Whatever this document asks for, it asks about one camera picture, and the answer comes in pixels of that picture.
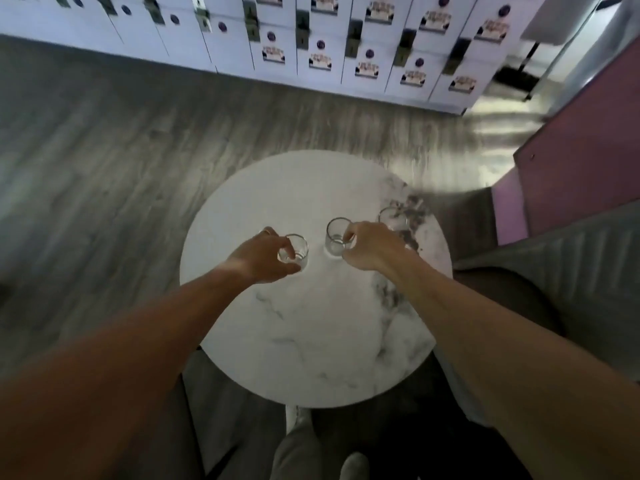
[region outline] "marble pattern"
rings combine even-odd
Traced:
[[[326,408],[380,394],[414,371],[435,339],[382,275],[324,252],[324,228],[336,216],[375,220],[402,206],[408,246],[451,276],[436,218],[411,188],[384,168],[349,155],[290,152],[231,177],[189,229],[180,282],[206,273],[242,241],[271,225],[300,233],[308,265],[236,298],[204,339],[203,350],[231,379],[279,403]]]

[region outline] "hand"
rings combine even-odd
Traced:
[[[344,250],[342,257],[350,265],[364,271],[386,275],[387,257],[404,252],[404,241],[386,225],[375,222],[355,222],[349,225],[343,240],[356,237],[356,244]]]
[[[290,258],[296,257],[288,238],[279,236],[271,227],[265,227],[240,244],[225,264],[240,271],[251,284],[272,283],[300,271],[299,264],[279,261],[278,251],[281,249],[286,250]]]

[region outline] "shot glass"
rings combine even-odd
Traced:
[[[378,214],[378,222],[386,225],[392,231],[401,231],[409,228],[409,219],[401,207],[385,207]]]
[[[340,257],[345,249],[349,249],[353,245],[353,239],[346,242],[342,239],[349,224],[351,221],[345,217],[336,217],[327,224],[324,248],[331,256]]]
[[[307,258],[309,256],[309,245],[307,240],[300,234],[286,234],[285,236],[293,246],[293,251],[296,254],[295,259],[291,259],[287,250],[280,249],[278,251],[278,259],[282,262],[294,262],[300,265],[300,268],[304,269],[307,265]]]

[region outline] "pink panel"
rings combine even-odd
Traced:
[[[531,235],[640,198],[640,39],[515,154]]]

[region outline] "lock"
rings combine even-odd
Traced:
[[[347,44],[344,48],[344,56],[355,59],[358,56],[358,47],[362,38],[362,20],[351,19],[347,34]]]
[[[442,69],[442,73],[444,75],[455,74],[460,63],[462,62],[462,59],[464,59],[465,54],[467,53],[469,44],[471,44],[471,39],[468,38],[459,38],[458,40],[456,40],[456,43],[451,49],[451,53],[449,54],[449,58],[444,64],[444,69]]]
[[[396,67],[404,67],[406,65],[413,48],[413,40],[415,40],[415,30],[404,29],[394,57],[394,65]]]

